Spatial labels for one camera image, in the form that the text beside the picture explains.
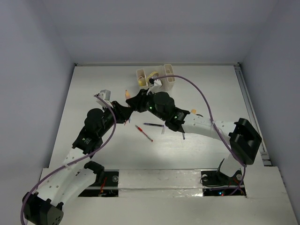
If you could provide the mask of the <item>pink highlighter marker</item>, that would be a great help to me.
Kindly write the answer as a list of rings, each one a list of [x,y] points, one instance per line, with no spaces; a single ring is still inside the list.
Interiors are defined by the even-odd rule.
[[[125,90],[125,99],[130,99],[131,95],[128,90]]]

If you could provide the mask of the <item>patterned washi tape roll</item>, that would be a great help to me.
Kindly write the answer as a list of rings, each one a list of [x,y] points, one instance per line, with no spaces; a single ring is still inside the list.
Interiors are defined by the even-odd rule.
[[[153,76],[158,76],[159,73],[158,71],[153,71],[152,73],[150,73],[148,76],[147,76],[147,80],[149,80],[150,78],[152,78]]]

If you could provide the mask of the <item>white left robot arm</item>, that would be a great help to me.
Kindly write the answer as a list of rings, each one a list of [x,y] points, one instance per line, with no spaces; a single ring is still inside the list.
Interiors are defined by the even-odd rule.
[[[22,199],[21,224],[58,225],[64,216],[64,208],[90,185],[103,182],[105,169],[92,161],[92,157],[107,142],[103,136],[117,124],[125,123],[132,112],[131,107],[113,101],[103,103],[103,109],[88,111],[84,126],[72,144],[62,165],[42,178]]]

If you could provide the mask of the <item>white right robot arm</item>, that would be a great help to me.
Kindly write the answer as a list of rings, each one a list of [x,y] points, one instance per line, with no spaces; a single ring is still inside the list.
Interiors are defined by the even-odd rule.
[[[240,168],[255,162],[262,138],[247,119],[225,122],[205,118],[176,107],[174,99],[166,92],[151,93],[144,89],[135,97],[126,99],[126,103],[136,112],[152,113],[174,132],[220,140],[230,154],[221,161],[216,171],[219,183],[228,183]]]

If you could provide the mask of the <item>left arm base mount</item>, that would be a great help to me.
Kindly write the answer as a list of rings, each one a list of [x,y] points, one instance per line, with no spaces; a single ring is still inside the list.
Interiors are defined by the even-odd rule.
[[[118,197],[119,171],[104,171],[102,180],[96,181],[83,190],[79,197]]]

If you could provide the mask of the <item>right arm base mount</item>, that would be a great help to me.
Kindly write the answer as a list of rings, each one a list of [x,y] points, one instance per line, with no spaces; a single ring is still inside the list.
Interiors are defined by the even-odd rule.
[[[201,171],[203,196],[246,196],[243,171],[238,169],[234,175],[227,176],[220,172],[220,168],[221,164],[217,170]]]

